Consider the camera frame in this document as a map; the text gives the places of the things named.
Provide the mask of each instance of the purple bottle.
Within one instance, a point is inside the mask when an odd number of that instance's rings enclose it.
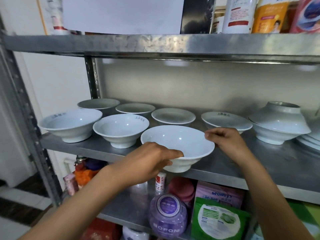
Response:
[[[172,194],[158,195],[150,204],[149,223],[159,237],[170,239],[181,235],[187,227],[186,205]]]

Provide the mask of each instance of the purple label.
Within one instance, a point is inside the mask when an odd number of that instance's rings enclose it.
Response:
[[[163,195],[158,199],[158,211],[164,216],[175,216],[180,209],[178,199],[172,195]]]

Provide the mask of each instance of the person's right hand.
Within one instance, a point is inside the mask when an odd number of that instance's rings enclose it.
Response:
[[[254,155],[247,147],[245,141],[234,128],[218,127],[209,129],[204,133],[204,136],[208,141],[217,144],[239,166],[248,160],[254,159]]]

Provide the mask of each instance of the floor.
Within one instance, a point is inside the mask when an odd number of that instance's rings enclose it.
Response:
[[[9,188],[0,180],[1,240],[16,240],[34,226],[51,207],[39,174]]]

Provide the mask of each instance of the green package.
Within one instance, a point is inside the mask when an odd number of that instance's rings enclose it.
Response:
[[[240,240],[249,219],[245,211],[196,197],[191,236],[198,240]]]

